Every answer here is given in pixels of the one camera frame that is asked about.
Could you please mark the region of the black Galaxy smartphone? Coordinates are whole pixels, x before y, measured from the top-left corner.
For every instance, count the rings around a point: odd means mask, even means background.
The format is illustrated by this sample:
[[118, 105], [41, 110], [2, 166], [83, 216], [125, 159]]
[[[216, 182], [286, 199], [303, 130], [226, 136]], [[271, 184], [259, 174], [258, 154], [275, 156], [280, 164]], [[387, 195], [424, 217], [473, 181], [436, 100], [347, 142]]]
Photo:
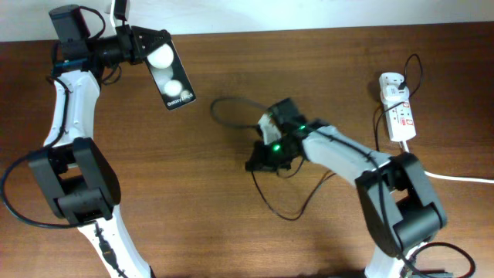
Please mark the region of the black Galaxy smartphone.
[[176, 110], [196, 100], [191, 81], [172, 41], [154, 50], [145, 62], [167, 110]]

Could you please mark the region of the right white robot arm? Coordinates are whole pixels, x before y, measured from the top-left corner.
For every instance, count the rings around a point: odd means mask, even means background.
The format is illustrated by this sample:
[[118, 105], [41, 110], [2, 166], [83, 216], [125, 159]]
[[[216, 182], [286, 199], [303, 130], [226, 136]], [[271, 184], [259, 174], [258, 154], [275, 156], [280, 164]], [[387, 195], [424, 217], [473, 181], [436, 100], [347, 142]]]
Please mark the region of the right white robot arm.
[[392, 156], [371, 150], [320, 120], [262, 118], [260, 135], [245, 169], [289, 170], [295, 158], [321, 165], [357, 190], [367, 230], [376, 249], [363, 277], [424, 277], [412, 262], [443, 229], [447, 215], [425, 170], [410, 153]]

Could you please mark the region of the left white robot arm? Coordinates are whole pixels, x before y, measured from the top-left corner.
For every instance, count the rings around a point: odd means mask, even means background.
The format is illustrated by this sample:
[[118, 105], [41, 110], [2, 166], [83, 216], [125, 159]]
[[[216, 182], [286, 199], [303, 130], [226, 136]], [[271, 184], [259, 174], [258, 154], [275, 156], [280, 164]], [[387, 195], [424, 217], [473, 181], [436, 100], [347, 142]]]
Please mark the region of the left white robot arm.
[[28, 163], [63, 228], [84, 234], [112, 277], [151, 277], [151, 266], [124, 225], [117, 175], [93, 139], [96, 102], [102, 86], [113, 80], [104, 70], [116, 71], [122, 63], [145, 64], [169, 110], [196, 96], [170, 33], [129, 25], [129, 9], [126, 1], [112, 2], [112, 36], [92, 34], [81, 5], [49, 13], [59, 38], [50, 75], [56, 107], [49, 135]]

